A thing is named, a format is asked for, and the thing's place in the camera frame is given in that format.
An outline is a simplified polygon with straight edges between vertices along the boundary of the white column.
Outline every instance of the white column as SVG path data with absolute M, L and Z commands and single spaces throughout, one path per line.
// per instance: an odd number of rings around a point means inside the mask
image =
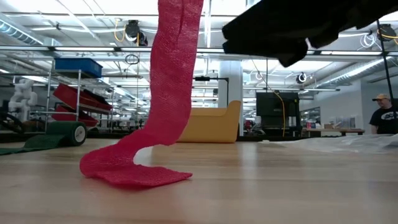
M 243 70 L 241 61 L 221 61 L 218 70 L 219 78 L 229 78 L 228 101 L 239 100 L 242 102 L 239 119 L 239 135 L 243 136 Z M 227 99 L 227 82 L 218 80 L 218 107 L 225 108 Z

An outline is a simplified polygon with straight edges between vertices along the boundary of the baseball cap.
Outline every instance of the baseball cap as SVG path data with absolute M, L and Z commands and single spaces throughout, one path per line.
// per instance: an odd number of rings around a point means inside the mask
M 378 94 L 378 96 L 373 98 L 372 101 L 383 100 L 383 99 L 390 100 L 390 97 L 387 96 L 386 94 Z

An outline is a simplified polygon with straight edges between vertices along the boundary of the red tray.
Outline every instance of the red tray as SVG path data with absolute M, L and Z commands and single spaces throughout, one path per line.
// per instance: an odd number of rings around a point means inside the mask
M 72 109 L 76 109 L 77 104 L 77 89 L 59 84 L 57 89 L 53 93 L 58 99 L 62 100 L 66 105 Z M 106 101 L 99 102 L 96 98 L 101 96 L 96 96 L 94 93 L 87 93 L 87 91 L 80 91 L 80 102 L 79 107 L 81 110 L 89 111 L 93 113 L 110 114 L 112 106 Z
M 72 112 L 76 113 L 76 110 L 69 108 L 67 106 L 58 105 L 55 112 Z M 56 121 L 76 121 L 76 115 L 74 114 L 53 114 L 52 118 Z M 94 127 L 97 125 L 98 121 L 88 116 L 83 111 L 79 112 L 79 121 L 83 122 L 87 127 Z

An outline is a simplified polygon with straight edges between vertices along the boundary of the black t-shirt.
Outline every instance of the black t-shirt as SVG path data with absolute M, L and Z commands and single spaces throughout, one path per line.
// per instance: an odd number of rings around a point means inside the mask
M 372 115 L 369 124 L 377 126 L 378 134 L 397 134 L 398 133 L 398 119 L 394 120 L 394 112 L 392 108 L 378 109 Z

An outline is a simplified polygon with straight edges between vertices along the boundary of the yellow cable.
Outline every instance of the yellow cable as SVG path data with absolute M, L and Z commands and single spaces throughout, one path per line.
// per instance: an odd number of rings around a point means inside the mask
M 280 97 L 278 93 L 276 93 L 276 92 L 274 92 L 274 93 L 276 96 L 278 96 L 278 98 L 282 102 L 282 112 L 284 114 L 284 132 L 282 133 L 282 137 L 285 137 L 285 130 L 286 130 L 285 103 L 284 103 L 284 100 L 282 99 L 282 97 Z
M 256 64 L 254 63 L 253 58 L 251 58 L 251 61 L 253 62 L 253 65 L 255 66 L 258 74 L 260 74 L 262 81 L 264 81 L 264 83 L 267 85 L 267 88 L 271 90 L 271 87 L 268 85 L 268 83 L 266 82 L 266 80 L 264 79 L 264 77 L 262 76 L 261 72 L 258 70 Z M 285 137 L 285 130 L 286 130 L 286 117 L 285 117 L 285 103 L 284 100 L 282 99 L 282 97 L 280 97 L 275 91 L 274 91 L 275 95 L 278 96 L 278 98 L 281 100 L 282 102 L 282 112 L 283 112 L 283 118 L 284 118 L 284 130 L 282 133 L 282 137 Z
M 384 34 L 381 34 L 383 37 L 387 37 L 387 38 L 392 38 L 392 39 L 398 39 L 398 37 L 394 37 L 394 36 L 389 36 L 389 35 L 384 35 Z
M 124 36 L 126 35 L 126 25 L 124 25 L 124 29 L 123 29 L 123 38 L 120 40 L 118 38 L 118 36 L 116 35 L 116 29 L 118 28 L 118 24 L 119 24 L 119 20 L 116 19 L 116 25 L 114 27 L 114 38 L 119 41 L 119 42 L 123 42 L 124 41 Z

